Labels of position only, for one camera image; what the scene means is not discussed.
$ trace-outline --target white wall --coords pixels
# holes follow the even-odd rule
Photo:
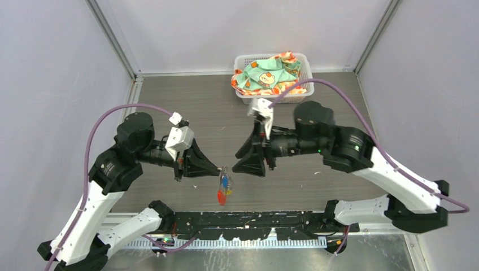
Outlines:
[[[36,249],[81,196],[90,129],[131,81],[82,0],[3,0],[0,63],[0,270],[43,270]],[[120,118],[100,127],[92,160]]]
[[[236,56],[304,53],[353,69],[389,0],[101,0],[143,73],[232,71]]]
[[[360,73],[386,149],[471,207],[420,237],[435,271],[479,265],[478,14],[477,1],[403,1]]]

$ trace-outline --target gray floor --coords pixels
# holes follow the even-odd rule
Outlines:
[[[353,73],[321,73],[342,89],[368,117],[359,84]],[[147,77],[140,102],[177,111],[190,121],[198,145],[217,166],[231,168],[236,151],[252,131],[247,106],[235,96],[229,75]],[[348,105],[326,86],[315,85],[311,99],[332,108],[338,125],[362,128]],[[294,104],[275,107],[275,125],[294,127]],[[148,111],[155,120],[157,139],[171,128],[165,115]],[[115,205],[114,212],[139,212],[152,200],[162,200],[174,211],[323,210],[330,199],[361,200],[384,192],[372,183],[324,166],[320,155],[280,158],[265,178],[234,174],[233,194],[220,206],[219,180],[202,177],[176,182],[170,168],[144,165],[144,174]]]
[[[301,270],[301,271],[413,271],[402,235],[352,235],[344,253],[334,258],[323,249],[185,250],[167,257],[152,252],[121,250],[108,261],[114,270]]]

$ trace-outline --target patterned cloth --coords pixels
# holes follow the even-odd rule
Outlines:
[[[300,73],[301,62],[288,51],[251,62],[243,71],[235,70],[231,86],[243,95],[278,95],[298,82]],[[290,94],[306,91],[297,86]]]

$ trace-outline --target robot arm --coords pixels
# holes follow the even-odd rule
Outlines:
[[[100,270],[108,258],[125,244],[142,234],[171,226],[173,211],[157,201],[130,220],[99,231],[115,203],[143,174],[140,162],[173,168],[177,181],[182,177],[219,176],[218,167],[199,149],[188,122],[181,121],[177,113],[170,121],[178,127],[173,127],[161,141],[154,139],[153,119],[146,113],[130,114],[118,126],[115,144],[98,155],[89,172],[86,206],[56,255],[60,264],[55,270]],[[45,260],[56,250],[79,208],[80,203],[55,239],[40,244],[38,251]]]
[[[397,228],[413,233],[447,225],[447,211],[440,206],[440,198],[392,168],[365,132],[336,125],[333,110],[313,101],[301,103],[294,110],[295,129],[292,130],[272,125],[270,104],[266,99],[251,102],[248,115],[255,118],[253,132],[236,153],[240,161],[233,172],[264,177],[263,160],[273,170],[277,157],[320,154],[323,163],[332,169],[363,177],[389,193],[355,202],[330,200],[325,209],[329,219],[342,225],[392,222]],[[397,165],[437,193],[447,195],[447,182],[426,180]]]

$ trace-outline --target plastic basket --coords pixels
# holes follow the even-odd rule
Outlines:
[[[235,58],[234,60],[234,69],[245,69],[251,62],[258,60],[258,59],[268,59],[272,56],[277,54],[258,54],[258,55],[240,55]],[[299,53],[293,53],[293,55],[301,61],[301,74],[299,75],[299,80],[304,80],[307,78],[313,78],[311,74],[311,67],[308,62],[308,59],[305,55]],[[314,93],[314,84],[307,83],[303,85],[303,87],[307,90],[306,93],[303,94],[288,94],[284,96],[278,103],[300,103],[306,97],[310,96]],[[244,104],[250,104],[251,100],[254,98],[265,98],[268,100],[274,100],[278,95],[257,95],[257,96],[248,96],[242,95],[238,90],[234,89],[236,92],[236,96],[241,98]]]

